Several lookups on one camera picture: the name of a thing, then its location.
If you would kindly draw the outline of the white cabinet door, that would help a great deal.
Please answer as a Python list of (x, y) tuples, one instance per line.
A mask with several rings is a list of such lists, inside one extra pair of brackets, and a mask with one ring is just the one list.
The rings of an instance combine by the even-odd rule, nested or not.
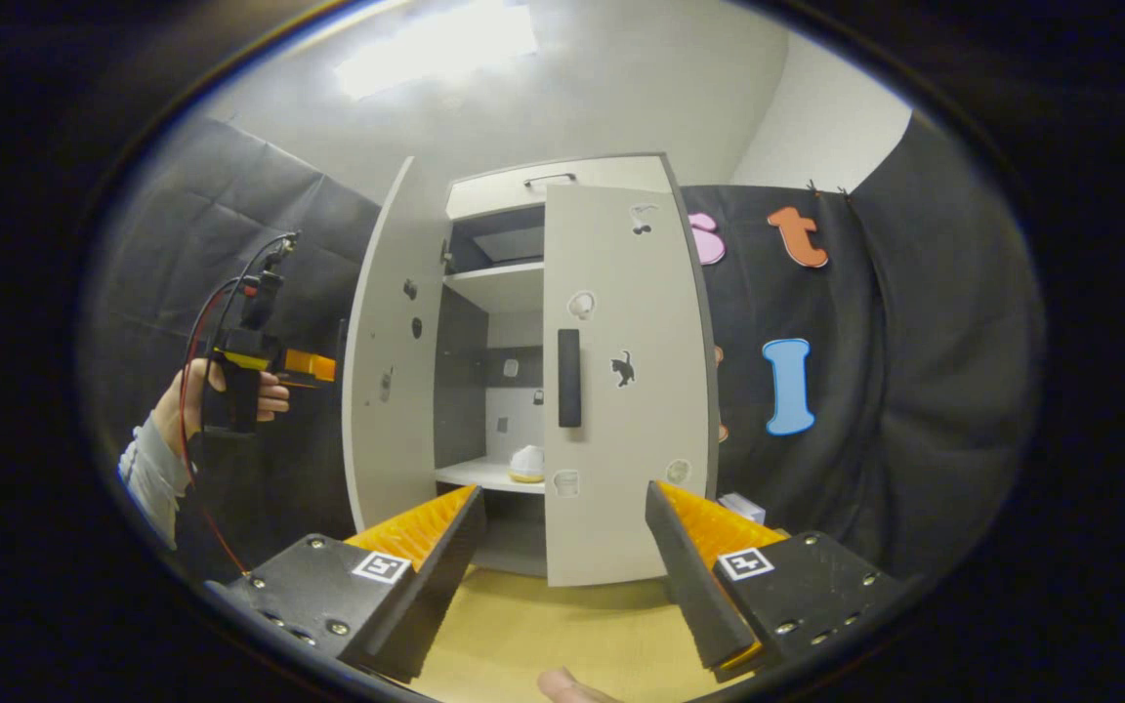
[(434, 393), (446, 183), (406, 157), (356, 285), (341, 363), (350, 512), (363, 531), (435, 498)]
[[(706, 497), (716, 471), (713, 333), (680, 197), (546, 188), (543, 295), (546, 579), (662, 577), (647, 486)], [(558, 426), (560, 328), (580, 333), (580, 429)]]

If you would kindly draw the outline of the small blue white box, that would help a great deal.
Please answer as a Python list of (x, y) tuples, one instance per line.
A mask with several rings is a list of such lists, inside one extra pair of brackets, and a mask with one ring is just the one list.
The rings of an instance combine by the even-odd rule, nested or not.
[(753, 523), (765, 525), (767, 524), (767, 510), (759, 506), (759, 504), (747, 499), (744, 495), (736, 492), (730, 492), (724, 495), (720, 495), (718, 502), (724, 506), (724, 508), (732, 511), (739, 516), (753, 521)]

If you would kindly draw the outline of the white cabinet drawer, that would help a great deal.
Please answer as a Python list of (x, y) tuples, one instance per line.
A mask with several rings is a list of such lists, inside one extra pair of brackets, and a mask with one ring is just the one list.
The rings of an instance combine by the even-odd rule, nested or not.
[[(577, 182), (536, 188), (522, 184), (523, 179), (559, 172), (575, 173)], [(670, 178), (660, 154), (585, 157), (522, 165), (456, 180), (446, 201), (446, 215), (450, 220), (466, 220), (536, 206), (544, 202), (546, 188), (549, 186), (616, 187), (668, 192)]]

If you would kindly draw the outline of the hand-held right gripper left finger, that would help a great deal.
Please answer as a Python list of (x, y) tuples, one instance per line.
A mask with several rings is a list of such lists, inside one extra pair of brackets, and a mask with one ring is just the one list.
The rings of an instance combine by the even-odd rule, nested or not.
[(305, 535), (206, 587), (280, 645), (407, 683), (423, 672), (485, 528), (485, 494), (461, 486), (345, 540)]

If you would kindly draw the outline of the ceiling light panel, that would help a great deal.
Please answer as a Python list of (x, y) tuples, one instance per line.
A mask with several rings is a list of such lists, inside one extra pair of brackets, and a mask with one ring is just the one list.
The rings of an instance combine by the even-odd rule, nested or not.
[(539, 49), (530, 9), (506, 0), (472, 0), (390, 31), (335, 67), (354, 100), (433, 76), (456, 76)]

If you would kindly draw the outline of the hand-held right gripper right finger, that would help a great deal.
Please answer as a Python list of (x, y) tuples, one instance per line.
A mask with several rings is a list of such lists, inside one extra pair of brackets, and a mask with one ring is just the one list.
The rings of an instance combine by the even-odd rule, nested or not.
[(716, 681), (795, 667), (884, 618), (904, 583), (821, 531), (789, 535), (654, 480), (645, 521)]

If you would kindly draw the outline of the white shoe cabinet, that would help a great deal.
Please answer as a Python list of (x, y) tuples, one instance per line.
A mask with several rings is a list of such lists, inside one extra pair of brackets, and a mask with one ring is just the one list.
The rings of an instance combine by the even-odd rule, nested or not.
[[(688, 226), (669, 160), (660, 155), (670, 178), (669, 192), (680, 197)], [(544, 206), (546, 199), (519, 210), (451, 220), (452, 264), (443, 277), (449, 298), (446, 319), (456, 324), (457, 315), (468, 314), (483, 340), (472, 351), (443, 344), (436, 359), (451, 368), (436, 381), (456, 397), (457, 384), (472, 380), (477, 388), (470, 399), (483, 409), (483, 438), (468, 441), (438, 432), (436, 483), (477, 485), (490, 492), (488, 533), (477, 557), (482, 568), (548, 582), (546, 481), (508, 478), (513, 451), (526, 445), (544, 449)], [(693, 246), (704, 280), (695, 241)]]

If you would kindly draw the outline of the black backdrop cloth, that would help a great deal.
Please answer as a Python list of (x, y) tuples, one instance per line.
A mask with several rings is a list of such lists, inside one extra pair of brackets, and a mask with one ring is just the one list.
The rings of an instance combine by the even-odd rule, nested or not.
[[(670, 170), (676, 178), (673, 165)], [(680, 186), (716, 346), (714, 499), (759, 504), (771, 528), (821, 531), (897, 579), (963, 559), (1012, 489), (1043, 395), (1045, 310), (1025, 240), (972, 155), (912, 115), (853, 202), (808, 188)], [(98, 225), (76, 335), (81, 417), (117, 474), (133, 430), (206, 348), (216, 297), (270, 238), (296, 234), (267, 330), (338, 363), (287, 387), (253, 435), (183, 440), (191, 485), (176, 564), (228, 580), (307, 533), (357, 533), (341, 440), (341, 363), (384, 202), (289, 152), (202, 117), (140, 170)], [(443, 276), (454, 253), (443, 245)], [(438, 432), (482, 440), (472, 380), (438, 386), (443, 344), (485, 334), (446, 319)]]

